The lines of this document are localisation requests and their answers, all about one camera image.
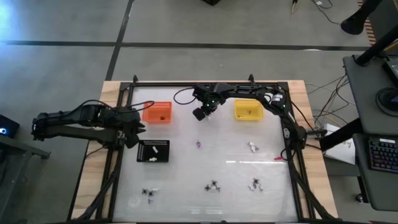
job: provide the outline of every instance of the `white object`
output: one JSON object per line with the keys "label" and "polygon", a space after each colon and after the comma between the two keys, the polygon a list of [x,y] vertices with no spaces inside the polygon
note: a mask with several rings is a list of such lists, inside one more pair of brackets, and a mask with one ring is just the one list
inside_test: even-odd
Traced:
{"label": "white object", "polygon": [[[329,135],[339,130],[339,127],[336,127],[331,124],[325,124],[323,128],[328,131],[326,135]],[[349,164],[355,165],[355,146],[353,139],[349,139],[327,150],[325,156],[332,159],[336,159],[338,161],[347,162]]]}
{"label": "white object", "polygon": [[248,142],[248,144],[249,144],[250,149],[252,150],[252,152],[256,152],[257,150],[259,150],[259,148],[256,145],[254,145],[253,142]]}
{"label": "white object", "polygon": [[394,140],[390,140],[390,139],[380,139],[381,142],[386,142],[386,143],[393,143],[395,144],[396,142]]}
{"label": "white object", "polygon": [[[135,162],[138,145],[126,148],[113,221],[296,222],[288,163],[274,161],[285,147],[280,118],[264,110],[267,119],[237,121],[234,99],[228,99],[211,120],[198,121],[192,111],[201,104],[178,105],[173,101],[182,88],[134,88],[132,104],[173,102],[172,122],[146,125],[147,131],[139,136],[170,140],[169,162]],[[181,92],[177,100],[191,101],[192,92]],[[195,145],[197,139],[201,150]],[[261,150],[253,153],[248,142]],[[264,184],[261,194],[248,189],[252,177]],[[218,181],[220,193],[204,189],[210,180]],[[159,187],[162,193],[148,205],[142,199],[142,186]]]}
{"label": "white object", "polygon": [[155,153],[158,153],[158,150],[156,149],[155,146],[152,146],[153,150],[155,151]]}

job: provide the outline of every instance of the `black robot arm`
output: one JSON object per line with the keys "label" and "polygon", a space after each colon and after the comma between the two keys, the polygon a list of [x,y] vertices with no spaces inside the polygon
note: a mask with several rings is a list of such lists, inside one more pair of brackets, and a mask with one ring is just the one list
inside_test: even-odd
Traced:
{"label": "black robot arm", "polygon": [[[84,127],[68,126],[80,124]],[[58,113],[40,113],[33,119],[32,135],[34,140],[65,136],[98,141],[103,146],[117,144],[122,139],[128,148],[139,141],[137,134],[145,131],[140,116],[134,108],[112,108],[108,105],[80,105],[72,111]]]}
{"label": "black robot arm", "polygon": [[284,137],[292,148],[303,149],[307,140],[306,130],[299,126],[286,107],[287,92],[279,85],[275,87],[264,85],[229,85],[214,83],[210,85],[197,84],[193,96],[203,105],[193,111],[195,117],[201,121],[223,105],[228,98],[248,98],[258,100],[261,105],[272,114],[280,117],[283,122]]}

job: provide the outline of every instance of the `small object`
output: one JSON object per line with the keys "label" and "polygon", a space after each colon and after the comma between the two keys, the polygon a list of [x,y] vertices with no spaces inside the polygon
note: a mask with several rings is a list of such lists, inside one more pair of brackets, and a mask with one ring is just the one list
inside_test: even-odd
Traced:
{"label": "small object", "polygon": [[209,191],[211,189],[211,187],[209,185],[206,185],[205,190]]}
{"label": "small object", "polygon": [[140,140],[137,162],[168,162],[169,153],[169,140]]}
{"label": "small object", "polygon": [[153,150],[154,150],[156,153],[158,153],[158,150],[156,149],[155,146],[152,146],[152,148],[153,148]]}
{"label": "small object", "polygon": [[211,181],[211,186],[217,187],[217,181],[216,181],[216,180],[212,180],[212,181]]}
{"label": "small object", "polygon": [[253,178],[253,183],[254,183],[254,184],[260,184],[260,180],[259,180],[259,179],[256,179],[256,178]]}
{"label": "small object", "polygon": [[200,149],[201,143],[199,140],[197,140],[197,148]]}
{"label": "small object", "polygon": [[250,146],[252,152],[256,152],[257,150],[259,150],[259,148],[255,146],[253,142],[248,142],[248,145]]}

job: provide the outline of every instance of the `cable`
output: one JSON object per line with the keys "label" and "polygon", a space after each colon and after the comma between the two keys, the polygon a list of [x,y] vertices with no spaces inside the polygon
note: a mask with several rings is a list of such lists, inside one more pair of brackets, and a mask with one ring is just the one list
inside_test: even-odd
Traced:
{"label": "cable", "polygon": [[[155,101],[153,101],[153,100],[148,100],[148,101],[145,101],[145,102],[142,102],[142,103],[136,103],[135,105],[129,105],[129,106],[126,106],[127,108],[131,108],[131,107],[133,107],[133,106],[138,106],[138,105],[143,105],[143,104],[146,104],[146,103],[152,103],[151,105],[149,105],[149,106],[146,106],[146,107],[144,107],[144,108],[141,108],[141,109],[136,109],[136,111],[142,111],[142,110],[145,110],[145,109],[148,109],[148,108],[150,108],[151,106],[154,106],[155,105]],[[123,111],[123,112],[118,112],[118,113],[131,113],[132,111]]]}
{"label": "cable", "polygon": [[[340,82],[343,80],[343,78],[344,78],[346,75],[343,75],[343,76],[340,78],[339,82],[338,82],[337,85],[336,85],[336,89],[338,89],[338,85],[340,84]],[[321,113],[320,113],[320,114],[323,113],[323,111],[324,111],[325,108],[328,106],[328,104],[329,104],[329,102],[331,101],[331,99],[334,97],[335,91],[330,95],[329,100],[326,102],[326,104],[325,104],[325,105],[323,106],[323,108],[321,109]]]}
{"label": "cable", "polygon": [[192,101],[189,101],[189,102],[187,102],[187,103],[180,103],[180,102],[178,102],[178,101],[175,99],[175,97],[177,96],[177,94],[181,93],[182,91],[191,90],[191,89],[194,89],[194,87],[188,87],[188,88],[185,88],[185,89],[182,89],[182,90],[179,90],[178,92],[176,92],[176,93],[174,94],[174,96],[173,96],[174,102],[178,103],[179,105],[188,105],[188,104],[190,104],[190,103],[193,103],[193,102],[195,101],[196,97],[195,97]]}
{"label": "cable", "polygon": [[333,118],[331,118],[331,117],[329,117],[329,116],[327,116],[327,115],[324,115],[324,117],[325,117],[326,119],[329,119],[330,121],[336,123],[339,127],[343,127],[343,126],[342,126],[339,122],[337,122],[335,119],[333,119]]}
{"label": "cable", "polygon": [[311,145],[311,144],[305,144],[306,146],[310,146],[310,147],[314,147],[315,149],[319,149],[319,150],[322,150],[320,147],[318,147],[318,146],[314,146],[314,145]]}
{"label": "cable", "polygon": [[98,152],[99,150],[101,150],[101,149],[103,149],[103,148],[105,148],[105,146],[103,146],[103,147],[101,147],[101,148],[99,148],[99,149],[95,149],[94,151],[90,152],[89,154],[87,154],[87,155],[85,156],[85,159],[87,159],[87,157],[88,157],[89,155],[94,154],[94,153]]}
{"label": "cable", "polygon": [[303,112],[300,111],[300,109],[298,108],[298,106],[296,106],[295,103],[293,103],[293,101],[291,101],[291,103],[293,104],[294,107],[296,107],[296,109],[298,110],[298,112],[301,114],[301,116],[303,116],[305,122],[308,124],[308,126],[311,128],[311,130],[316,133],[316,131],[314,130],[314,128],[311,126],[311,124],[307,121],[307,119],[305,118]]}
{"label": "cable", "polygon": [[328,0],[328,2],[330,3],[330,6],[329,6],[329,7],[324,7],[324,6],[322,6],[322,5],[319,5],[319,7],[321,7],[322,9],[331,9],[331,8],[333,8],[333,3],[331,3],[330,0]]}
{"label": "cable", "polygon": [[284,161],[291,161],[293,158],[294,158],[294,155],[296,155],[296,151],[297,150],[295,150],[294,152],[293,152],[293,154],[292,154],[292,158],[289,160],[289,159],[285,159],[285,157],[283,156],[283,153],[286,151],[286,149],[284,149],[284,150],[282,150],[281,152],[280,152],[280,156],[281,156],[281,158],[284,160]]}
{"label": "cable", "polygon": [[323,87],[325,87],[325,86],[327,86],[327,85],[330,85],[330,84],[334,83],[335,81],[337,81],[337,80],[339,80],[340,78],[343,78],[343,77],[344,77],[344,76],[338,77],[337,79],[331,81],[330,83],[327,83],[327,84],[324,84],[323,86],[318,87],[317,89],[315,89],[315,90],[309,92],[308,95],[311,94],[311,93],[313,93],[313,92],[315,92],[315,91],[317,91],[317,90],[319,90],[320,88],[323,88]]}
{"label": "cable", "polygon": [[319,114],[318,116],[326,116],[326,115],[333,115],[333,116],[335,116],[335,117],[337,117],[337,118],[339,118],[340,120],[342,120],[342,121],[344,121],[346,124],[348,124],[348,122],[346,121],[346,120],[344,120],[343,118],[341,118],[340,116],[338,116],[338,115],[335,115],[333,112],[327,112],[326,114]]}
{"label": "cable", "polygon": [[[324,86],[319,86],[319,85],[314,84],[314,83],[305,83],[305,84],[306,84],[306,85],[312,85],[312,86],[318,87],[315,91],[317,91],[317,90],[319,90],[319,89],[322,88],[322,89],[328,90],[328,91],[330,91],[330,92],[333,93],[333,90],[331,90],[331,89],[329,89],[329,88],[327,88],[327,87],[324,87]],[[352,102],[352,101],[350,101],[350,100],[347,100],[346,98],[343,98],[342,96],[341,96],[341,99],[344,100],[344,101],[347,101],[349,104],[352,104],[352,105],[356,106],[356,104],[355,104],[354,102]]]}
{"label": "cable", "polygon": [[318,9],[320,12],[322,12],[323,15],[325,15],[325,17],[328,19],[328,21],[329,21],[330,23],[336,24],[336,25],[340,25],[340,23],[338,23],[338,22],[333,22],[333,21],[331,21],[331,20],[329,19],[328,15],[327,15],[324,11],[322,11],[322,10],[320,9],[320,8],[323,8],[323,9],[330,9],[330,8],[332,8],[332,7],[333,7],[333,4],[331,4],[331,1],[329,1],[330,4],[331,4],[330,7],[319,6],[314,0],[310,0],[310,1],[313,2],[313,3],[316,5],[317,9]]}

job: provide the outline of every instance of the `black metal frame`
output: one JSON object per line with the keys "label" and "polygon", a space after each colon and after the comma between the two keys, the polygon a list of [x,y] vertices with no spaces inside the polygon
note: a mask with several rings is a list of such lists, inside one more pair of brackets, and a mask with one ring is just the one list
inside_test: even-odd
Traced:
{"label": "black metal frame", "polygon": [[[254,79],[252,77],[252,75],[249,77],[249,81],[248,82],[232,82],[232,83],[228,83],[227,84],[232,84],[232,85],[245,85],[248,84],[250,82],[254,82]],[[117,100],[117,106],[121,106],[123,103],[123,98],[124,98],[124,94],[126,91],[128,91],[128,95],[127,95],[127,102],[126,105],[131,105],[132,103],[132,96],[133,96],[133,92],[134,92],[134,88],[137,87],[157,87],[157,86],[163,86],[163,87],[176,87],[176,86],[186,86],[186,87],[190,87],[190,86],[195,86],[198,82],[138,82],[138,78],[136,76],[134,76],[133,78],[133,82],[122,82],[120,83],[120,87],[119,87],[119,95],[118,95],[118,100]],[[269,84],[269,85],[275,85],[275,82],[256,82],[257,84]],[[289,92],[289,86],[287,84],[287,82],[280,82],[278,83],[279,85],[283,85],[283,88],[288,91],[287,94],[287,107],[290,111],[290,113],[292,113],[294,115],[293,112],[293,107],[291,104],[291,99],[290,99],[290,92]],[[302,179],[304,180],[304,182],[306,183],[306,185],[308,185],[308,177],[307,177],[307,172],[305,170],[305,163],[304,163],[304,158],[303,158],[303,154],[301,149],[296,149],[296,155],[297,155],[297,160],[298,160],[298,166],[300,168],[300,174],[302,176]],[[109,173],[111,172],[111,161],[112,161],[112,157],[113,157],[113,152],[114,149],[108,149],[108,154],[106,156],[106,162],[105,162],[105,167],[104,167],[104,172],[103,172],[103,180],[102,180],[102,184],[101,187],[104,186],[104,183],[109,179]],[[118,152],[118,157],[116,159],[116,164],[121,164],[121,161],[123,159],[123,152],[124,152],[124,148],[122,147],[121,149],[119,149]],[[289,150],[286,150],[286,154],[287,154],[287,158],[292,158],[292,152]],[[296,212],[297,212],[297,219],[298,221],[303,220],[303,210],[302,210],[302,204],[300,201],[300,194],[299,194],[299,185],[297,183],[297,181],[293,178],[292,173],[293,173],[293,166],[294,163],[288,162],[288,166],[289,166],[289,173],[290,173],[290,180],[291,180],[291,184],[292,184],[292,190],[293,190],[293,196],[294,196],[294,201],[295,201],[295,207],[296,207]],[[113,187],[112,187],[112,191],[111,191],[111,200],[109,202],[109,210],[108,210],[108,216],[106,218],[102,218],[102,212],[103,212],[103,205],[104,205],[104,201],[101,202],[101,204],[99,205],[99,207],[96,210],[96,215],[95,215],[95,219],[94,220],[90,220],[90,221],[98,221],[99,223],[104,222],[104,220],[106,220],[107,222],[109,222],[110,220],[113,219],[113,213],[114,213],[114,206],[116,203],[116,194],[118,191],[118,184],[119,184],[119,174],[116,177],[116,179],[113,182]],[[74,208],[74,204],[75,204],[75,199],[76,199],[76,195],[77,195],[77,190],[78,190],[78,186],[79,186],[80,180],[78,180],[78,183],[76,185],[76,189],[75,189],[75,195],[74,198],[72,200],[72,204],[70,207],[70,211],[69,211],[69,216],[67,220],[71,219],[72,216],[72,211]],[[311,202],[309,201],[308,197],[306,196],[306,201],[307,201],[307,208],[308,208],[308,216],[310,219],[315,219],[315,211],[314,211],[314,206],[311,204]]]}

